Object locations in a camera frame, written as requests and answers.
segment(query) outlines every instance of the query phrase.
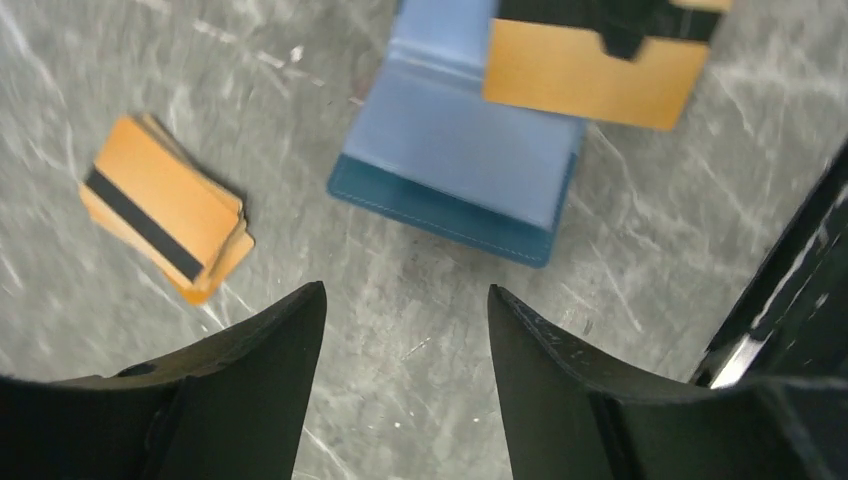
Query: marble countertop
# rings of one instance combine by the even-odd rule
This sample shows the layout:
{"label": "marble countertop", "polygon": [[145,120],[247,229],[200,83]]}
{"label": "marble countertop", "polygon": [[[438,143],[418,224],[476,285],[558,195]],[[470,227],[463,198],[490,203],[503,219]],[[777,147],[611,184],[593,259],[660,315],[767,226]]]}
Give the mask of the marble countertop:
{"label": "marble countertop", "polygon": [[[672,133],[593,124],[551,265],[329,198],[392,0],[0,0],[0,372],[112,375],[312,280],[329,314],[296,479],[511,478],[485,322],[498,283],[686,379],[848,132],[848,6],[737,0]],[[202,308],[77,197],[155,113],[245,193],[257,247]]]}

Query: stack of cards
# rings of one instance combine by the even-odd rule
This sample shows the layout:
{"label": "stack of cards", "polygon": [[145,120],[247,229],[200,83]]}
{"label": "stack of cards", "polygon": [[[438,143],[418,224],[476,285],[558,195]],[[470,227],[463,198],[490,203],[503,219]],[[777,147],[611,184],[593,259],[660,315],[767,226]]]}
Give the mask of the stack of cards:
{"label": "stack of cards", "polygon": [[241,199],[195,170],[151,115],[118,120],[80,198],[92,220],[153,260],[192,305],[254,245]]}

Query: gray marble table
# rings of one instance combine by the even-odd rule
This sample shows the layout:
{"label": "gray marble table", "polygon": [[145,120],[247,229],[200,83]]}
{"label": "gray marble table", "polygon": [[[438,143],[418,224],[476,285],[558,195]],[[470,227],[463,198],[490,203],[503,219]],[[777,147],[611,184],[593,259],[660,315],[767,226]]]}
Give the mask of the gray marble table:
{"label": "gray marble table", "polygon": [[[673,133],[592,125],[536,271],[325,194],[394,1],[0,0],[0,372],[111,375],[320,279],[295,478],[511,478],[488,285],[687,378],[848,131],[846,5],[738,0]],[[257,247],[203,308],[78,201],[142,111],[247,197]]]}

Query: wallet stitching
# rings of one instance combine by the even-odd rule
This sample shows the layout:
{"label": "wallet stitching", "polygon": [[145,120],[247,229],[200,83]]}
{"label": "wallet stitching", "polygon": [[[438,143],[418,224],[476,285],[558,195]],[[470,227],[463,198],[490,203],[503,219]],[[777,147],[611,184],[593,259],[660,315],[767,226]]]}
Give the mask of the wallet stitching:
{"label": "wallet stitching", "polygon": [[[513,254],[513,255],[518,255],[519,257],[527,258],[527,259],[529,259],[529,260],[536,260],[536,261],[540,261],[540,260],[541,260],[541,258],[540,258],[540,257],[533,257],[533,256],[531,256],[531,255],[527,255],[527,254],[524,254],[524,253],[521,253],[521,252],[516,252],[515,250],[510,250],[510,249],[508,249],[508,248],[499,247],[499,246],[497,246],[497,245],[491,244],[491,243],[489,243],[489,242],[485,242],[485,241],[480,240],[480,239],[478,239],[478,238],[469,237],[468,235],[463,235],[463,234],[461,234],[461,233],[459,233],[459,232],[454,232],[453,230],[450,230],[450,229],[448,229],[448,228],[445,228],[445,227],[443,227],[443,226],[441,226],[441,225],[438,225],[438,224],[435,224],[435,223],[433,223],[433,222],[428,222],[427,220],[423,220],[423,219],[421,219],[421,218],[418,218],[418,217],[415,217],[415,216],[412,216],[412,215],[407,215],[407,214],[405,214],[405,213],[398,212],[397,210],[394,210],[394,209],[392,209],[392,208],[386,207],[385,205],[381,205],[381,204],[376,203],[376,202],[370,202],[370,201],[368,201],[368,200],[365,200],[364,198],[359,198],[359,197],[357,197],[357,196],[355,196],[355,195],[351,195],[351,194],[349,194],[349,193],[341,192],[341,191],[339,191],[339,189],[338,189],[338,184],[339,184],[339,182],[341,181],[341,178],[344,176],[345,168],[347,168],[347,164],[346,164],[346,163],[342,165],[341,170],[339,170],[339,175],[336,177],[335,181],[333,181],[333,189],[334,189],[334,190],[336,190],[336,191],[338,192],[338,194],[339,194],[339,195],[341,195],[342,197],[350,198],[350,199],[352,199],[352,200],[356,200],[356,201],[361,202],[361,203],[363,203],[363,204],[365,204],[365,205],[370,205],[370,206],[375,207],[375,208],[378,208],[378,209],[380,209],[380,210],[384,210],[384,211],[387,211],[387,212],[390,212],[390,213],[394,213],[395,215],[400,215],[401,217],[408,218],[408,219],[410,219],[410,220],[414,220],[414,221],[416,221],[416,222],[418,222],[418,223],[422,223],[422,224],[424,224],[424,225],[429,225],[429,226],[434,227],[434,228],[436,228],[436,229],[438,229],[438,230],[442,230],[442,231],[444,231],[444,232],[450,233],[451,235],[456,235],[457,237],[462,237],[462,238],[464,238],[464,239],[466,239],[466,240],[470,240],[470,241],[472,241],[472,242],[474,242],[474,243],[476,243],[476,244],[478,244],[478,245],[484,245],[484,246],[487,246],[487,247],[491,247],[491,248],[494,248],[494,249],[496,249],[496,250],[500,250],[500,251],[502,251],[502,252],[507,252],[507,253],[511,253],[511,254]],[[550,248],[550,246],[551,246],[551,242],[550,242],[550,241],[548,241],[548,242],[546,242],[546,243],[545,243],[545,248]]]}

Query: blue wallet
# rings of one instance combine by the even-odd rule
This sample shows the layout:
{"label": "blue wallet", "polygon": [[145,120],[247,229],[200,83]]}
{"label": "blue wallet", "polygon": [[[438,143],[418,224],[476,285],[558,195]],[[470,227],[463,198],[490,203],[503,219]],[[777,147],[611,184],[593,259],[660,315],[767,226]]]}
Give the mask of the blue wallet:
{"label": "blue wallet", "polygon": [[328,191],[532,267],[550,259],[585,120],[487,103],[497,0],[405,0]]}

